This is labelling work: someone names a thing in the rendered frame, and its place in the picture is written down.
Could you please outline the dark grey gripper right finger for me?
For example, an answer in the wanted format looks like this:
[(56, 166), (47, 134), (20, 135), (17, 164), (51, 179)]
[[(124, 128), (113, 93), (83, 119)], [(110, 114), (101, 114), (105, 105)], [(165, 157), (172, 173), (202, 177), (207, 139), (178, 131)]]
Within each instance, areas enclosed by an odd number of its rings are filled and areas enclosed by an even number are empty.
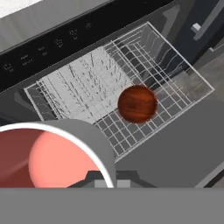
[(155, 186), (145, 180), (140, 179), (137, 171), (117, 171), (118, 188), (155, 188)]

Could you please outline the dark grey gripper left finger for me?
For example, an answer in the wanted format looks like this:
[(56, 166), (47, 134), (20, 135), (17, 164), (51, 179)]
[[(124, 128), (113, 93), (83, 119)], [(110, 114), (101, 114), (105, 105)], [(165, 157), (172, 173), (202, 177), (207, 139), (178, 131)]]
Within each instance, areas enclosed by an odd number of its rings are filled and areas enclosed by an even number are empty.
[(94, 188), (96, 180), (104, 180), (100, 171), (88, 171), (83, 180), (69, 186), (69, 188)]

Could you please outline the grey cup with red inside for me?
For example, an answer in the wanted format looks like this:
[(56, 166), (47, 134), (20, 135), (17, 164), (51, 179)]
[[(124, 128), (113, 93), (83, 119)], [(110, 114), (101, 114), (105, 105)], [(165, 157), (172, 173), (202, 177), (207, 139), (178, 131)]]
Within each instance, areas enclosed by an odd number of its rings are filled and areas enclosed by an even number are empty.
[(99, 172), (116, 186), (109, 140), (77, 119), (18, 122), (0, 126), (0, 188), (68, 188)]

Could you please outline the grey dishwasher door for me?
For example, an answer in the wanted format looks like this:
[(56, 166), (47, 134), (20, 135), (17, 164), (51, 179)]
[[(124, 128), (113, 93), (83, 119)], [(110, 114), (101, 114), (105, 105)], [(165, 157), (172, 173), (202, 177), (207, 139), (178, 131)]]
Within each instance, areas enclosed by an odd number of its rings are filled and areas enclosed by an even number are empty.
[(157, 131), (141, 126), (118, 148), (115, 168), (156, 187), (224, 184), (224, 101), (205, 99)]

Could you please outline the brown wooden bowl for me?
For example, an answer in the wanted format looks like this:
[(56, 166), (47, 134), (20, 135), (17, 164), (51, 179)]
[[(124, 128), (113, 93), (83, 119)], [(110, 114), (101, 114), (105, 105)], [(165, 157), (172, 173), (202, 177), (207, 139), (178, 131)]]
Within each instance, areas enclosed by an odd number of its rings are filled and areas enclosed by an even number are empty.
[(125, 88), (117, 102), (122, 118), (131, 123), (145, 123), (157, 112), (158, 100), (155, 93), (143, 85)]

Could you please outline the black dishwasher with control panel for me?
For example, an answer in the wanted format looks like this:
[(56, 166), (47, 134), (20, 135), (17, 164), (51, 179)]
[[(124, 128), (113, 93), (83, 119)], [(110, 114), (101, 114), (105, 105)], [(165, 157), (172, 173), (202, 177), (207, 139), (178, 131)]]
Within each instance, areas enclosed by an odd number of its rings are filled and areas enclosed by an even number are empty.
[(0, 53), (0, 93), (174, 0), (109, 0)]

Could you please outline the dark blue cupboard door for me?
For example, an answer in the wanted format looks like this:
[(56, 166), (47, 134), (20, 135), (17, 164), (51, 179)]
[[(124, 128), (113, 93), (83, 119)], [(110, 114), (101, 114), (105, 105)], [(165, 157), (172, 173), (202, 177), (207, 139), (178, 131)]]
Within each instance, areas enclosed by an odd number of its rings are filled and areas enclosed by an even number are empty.
[(192, 25), (202, 25), (219, 0), (196, 0), (175, 38), (175, 48), (184, 58), (194, 64), (210, 46), (215, 46), (224, 37), (224, 9), (212, 22), (199, 40), (194, 40)]

